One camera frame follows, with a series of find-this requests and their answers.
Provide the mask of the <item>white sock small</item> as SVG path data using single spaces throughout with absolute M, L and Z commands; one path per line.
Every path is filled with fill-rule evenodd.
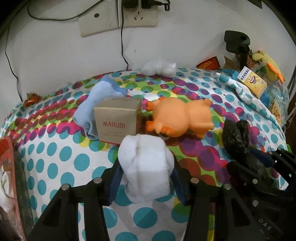
M 174 157 L 160 137 L 128 135 L 118 149 L 118 160 L 125 174 L 125 191 L 134 203 L 167 196 Z

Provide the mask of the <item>orange rubber toy animal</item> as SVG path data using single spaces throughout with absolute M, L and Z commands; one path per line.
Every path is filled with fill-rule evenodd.
M 161 97 L 146 103 L 146 111 L 152 112 L 152 120 L 145 123 L 146 132 L 156 132 L 177 138 L 191 131 L 199 139 L 214 129 L 210 111 L 210 99 L 185 103 L 176 97 Z

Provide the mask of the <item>black plastic bag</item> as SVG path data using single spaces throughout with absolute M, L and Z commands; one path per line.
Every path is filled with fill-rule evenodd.
M 273 179 L 267 174 L 266 167 L 249 148 L 249 123 L 246 120 L 237 122 L 226 119 L 222 132 L 224 149 L 232 161 L 237 162 L 255 175 L 257 180 L 266 186 L 273 185 Z

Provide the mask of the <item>round red worn tray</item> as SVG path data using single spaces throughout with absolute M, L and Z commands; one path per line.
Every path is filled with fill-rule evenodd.
M 1 240 L 28 240 L 34 227 L 20 153 L 1 138 Z

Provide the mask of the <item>white rolled sock in tray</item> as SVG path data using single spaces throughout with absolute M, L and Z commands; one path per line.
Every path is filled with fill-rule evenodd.
M 5 171 L 1 166 L 0 206 L 9 213 L 14 207 L 14 190 L 11 182 L 11 171 Z

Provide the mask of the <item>clear bag of items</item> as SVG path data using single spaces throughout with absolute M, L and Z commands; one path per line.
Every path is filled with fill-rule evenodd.
M 261 96 L 261 101 L 274 115 L 280 126 L 284 126 L 287 120 L 287 109 L 289 101 L 287 88 L 279 81 L 268 81 L 262 73 L 260 74 L 267 83 L 267 88 Z

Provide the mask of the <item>polka dot bed sheet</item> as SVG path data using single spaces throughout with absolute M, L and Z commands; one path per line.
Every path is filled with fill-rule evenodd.
M 179 68 L 173 77 L 145 76 L 139 71 L 111 73 L 128 95 L 144 102 L 162 96 L 184 102 L 208 98 L 214 129 L 199 140 L 192 136 L 167 141 L 182 167 L 209 185 L 229 181 L 229 157 L 222 143 L 226 119 L 247 120 L 250 144 L 268 152 L 286 148 L 285 136 L 270 112 L 240 83 L 214 71 Z M 73 121 L 99 76 L 78 81 L 44 97 L 29 108 L 18 104 L 1 127 L 11 138 L 25 171 L 33 219 L 37 221 L 62 184 L 80 186 L 112 166 L 118 147 L 93 141 Z M 180 240 L 190 209 L 174 193 L 150 202 L 132 203 L 120 185 L 115 201 L 103 210 L 111 240 Z

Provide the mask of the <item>yellow medicine box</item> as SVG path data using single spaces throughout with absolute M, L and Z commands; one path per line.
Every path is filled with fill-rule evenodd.
M 238 74 L 237 79 L 248 87 L 252 94 L 257 98 L 260 98 L 267 88 L 266 81 L 246 66 L 244 66 Z

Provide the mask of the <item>yellow knitted duck toy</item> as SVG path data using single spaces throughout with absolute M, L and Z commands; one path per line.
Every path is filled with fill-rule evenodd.
M 258 64 L 258 72 L 262 73 L 268 81 L 279 81 L 284 84 L 285 78 L 276 62 L 264 51 L 258 51 L 252 55 L 252 60 Z

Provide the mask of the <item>light blue rolled sock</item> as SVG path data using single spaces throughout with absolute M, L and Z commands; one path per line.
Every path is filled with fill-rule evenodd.
M 74 123 L 81 127 L 86 137 L 90 140 L 98 140 L 96 119 L 99 108 L 107 101 L 124 98 L 128 90 L 120 87 L 119 84 L 108 76 L 102 77 L 90 91 L 87 99 L 83 101 L 74 113 Z

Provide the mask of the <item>red snack packet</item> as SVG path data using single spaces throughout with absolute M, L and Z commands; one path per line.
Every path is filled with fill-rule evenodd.
M 196 66 L 197 69 L 204 69 L 204 70 L 219 70 L 220 64 L 218 58 L 216 56 L 211 57 Z

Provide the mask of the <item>brown cardboard Marubi box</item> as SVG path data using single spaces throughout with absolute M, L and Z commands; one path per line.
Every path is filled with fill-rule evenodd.
M 96 116 L 101 142 L 119 145 L 127 135 L 142 132 L 142 98 L 124 97 L 107 101 Z

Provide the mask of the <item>red orange candy wrapper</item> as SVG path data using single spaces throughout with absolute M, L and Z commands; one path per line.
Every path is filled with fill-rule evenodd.
M 42 97 L 36 93 L 27 93 L 27 99 L 24 102 L 24 106 L 26 108 L 32 106 L 33 104 L 38 103 L 41 99 Z

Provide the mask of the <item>black power adapter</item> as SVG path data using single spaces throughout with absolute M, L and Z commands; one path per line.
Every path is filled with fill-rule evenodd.
M 138 7 L 138 0 L 122 0 L 122 4 L 126 9 L 135 9 Z

